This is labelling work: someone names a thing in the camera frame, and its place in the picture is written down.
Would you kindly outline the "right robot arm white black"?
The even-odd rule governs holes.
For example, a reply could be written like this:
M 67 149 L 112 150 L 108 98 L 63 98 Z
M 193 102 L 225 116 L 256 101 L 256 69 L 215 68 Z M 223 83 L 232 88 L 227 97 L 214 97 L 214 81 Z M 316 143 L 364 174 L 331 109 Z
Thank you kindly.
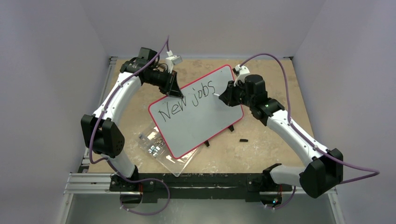
M 284 106 L 268 97 L 264 79 L 248 75 L 244 81 L 229 81 L 219 99 L 227 106 L 247 106 L 253 117 L 278 134 L 297 154 L 303 167 L 276 163 L 262 174 L 262 186 L 273 190 L 281 184 L 301 187 L 317 198 L 343 181 L 343 154 L 314 140 L 289 116 Z

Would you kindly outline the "pink framed whiteboard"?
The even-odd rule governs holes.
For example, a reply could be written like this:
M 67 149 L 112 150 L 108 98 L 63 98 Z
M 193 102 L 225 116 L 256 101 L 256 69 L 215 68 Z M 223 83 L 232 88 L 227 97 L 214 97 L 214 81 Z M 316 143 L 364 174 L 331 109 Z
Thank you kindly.
M 226 64 L 183 86 L 183 98 L 162 97 L 148 106 L 173 158 L 181 158 L 243 118 L 240 105 L 229 107 L 213 95 L 223 93 L 233 80 Z

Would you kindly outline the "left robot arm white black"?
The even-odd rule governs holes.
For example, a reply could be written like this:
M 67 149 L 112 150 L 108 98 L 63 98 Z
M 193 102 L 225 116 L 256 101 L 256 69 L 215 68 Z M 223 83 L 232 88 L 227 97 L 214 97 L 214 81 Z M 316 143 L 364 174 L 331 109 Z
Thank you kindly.
M 181 56 L 167 50 L 160 62 L 159 53 L 142 47 L 137 57 L 124 62 L 116 84 L 103 103 L 91 115 L 83 115 L 81 127 L 91 164 L 105 161 L 114 171 L 112 188 L 133 191 L 142 185 L 139 172 L 123 151 L 125 137 L 118 127 L 122 113 L 132 96 L 143 84 L 158 87 L 165 96 L 182 98 L 174 66 L 182 62 Z

